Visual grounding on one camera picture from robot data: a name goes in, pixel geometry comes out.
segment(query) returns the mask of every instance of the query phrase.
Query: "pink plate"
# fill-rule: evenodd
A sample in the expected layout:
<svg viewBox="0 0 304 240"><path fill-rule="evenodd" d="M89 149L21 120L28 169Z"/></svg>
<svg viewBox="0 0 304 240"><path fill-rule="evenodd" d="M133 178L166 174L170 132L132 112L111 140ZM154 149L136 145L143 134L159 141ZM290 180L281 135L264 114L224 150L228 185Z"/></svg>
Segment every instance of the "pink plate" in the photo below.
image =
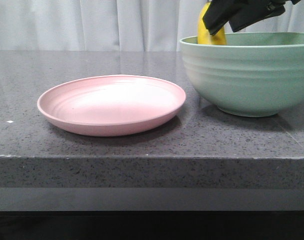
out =
<svg viewBox="0 0 304 240"><path fill-rule="evenodd" d="M37 107L53 125L88 136L122 136L158 127L186 98L176 84L148 76L108 75L69 81L43 93Z"/></svg>

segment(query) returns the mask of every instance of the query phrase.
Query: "gray countertop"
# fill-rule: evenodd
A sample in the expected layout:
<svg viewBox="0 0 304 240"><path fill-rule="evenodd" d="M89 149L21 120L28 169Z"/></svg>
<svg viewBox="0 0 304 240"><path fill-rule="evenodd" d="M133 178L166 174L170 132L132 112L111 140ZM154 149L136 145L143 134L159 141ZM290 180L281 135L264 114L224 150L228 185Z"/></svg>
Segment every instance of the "gray countertop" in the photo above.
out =
<svg viewBox="0 0 304 240"><path fill-rule="evenodd" d="M186 102L125 137L69 133L37 110L53 86L114 74L174 82ZM31 187L304 191L304 102L264 118L224 113L192 88L179 52L0 51L0 196Z"/></svg>

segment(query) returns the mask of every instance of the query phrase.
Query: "banana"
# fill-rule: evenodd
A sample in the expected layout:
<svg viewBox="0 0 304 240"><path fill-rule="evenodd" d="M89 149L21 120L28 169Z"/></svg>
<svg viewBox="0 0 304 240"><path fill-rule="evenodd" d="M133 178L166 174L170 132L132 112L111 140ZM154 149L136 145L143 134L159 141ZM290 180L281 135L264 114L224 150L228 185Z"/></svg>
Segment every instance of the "banana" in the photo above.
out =
<svg viewBox="0 0 304 240"><path fill-rule="evenodd" d="M201 10L198 18L198 31L197 43L207 45L226 45L225 31L222 27L214 36L210 35L209 31L205 28L203 16L211 3L207 2Z"/></svg>

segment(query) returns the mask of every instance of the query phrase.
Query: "bowl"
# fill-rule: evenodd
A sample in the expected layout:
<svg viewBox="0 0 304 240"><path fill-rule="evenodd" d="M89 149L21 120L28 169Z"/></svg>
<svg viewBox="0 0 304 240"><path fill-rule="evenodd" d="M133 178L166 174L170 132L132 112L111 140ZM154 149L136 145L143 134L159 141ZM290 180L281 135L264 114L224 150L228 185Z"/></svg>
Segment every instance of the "bowl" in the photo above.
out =
<svg viewBox="0 0 304 240"><path fill-rule="evenodd" d="M271 116L304 101L304 33L228 33L226 40L180 40L186 74L200 96L244 117Z"/></svg>

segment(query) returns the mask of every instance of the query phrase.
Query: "white curtain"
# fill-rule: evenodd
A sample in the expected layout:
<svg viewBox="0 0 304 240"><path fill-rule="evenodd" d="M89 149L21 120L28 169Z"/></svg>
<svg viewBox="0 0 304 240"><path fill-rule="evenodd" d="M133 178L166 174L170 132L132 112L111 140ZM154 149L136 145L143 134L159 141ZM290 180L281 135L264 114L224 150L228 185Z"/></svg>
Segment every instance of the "white curtain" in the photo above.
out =
<svg viewBox="0 0 304 240"><path fill-rule="evenodd" d="M0 0L0 50L179 51L205 2ZM304 0L286 10L243 32L304 32Z"/></svg>

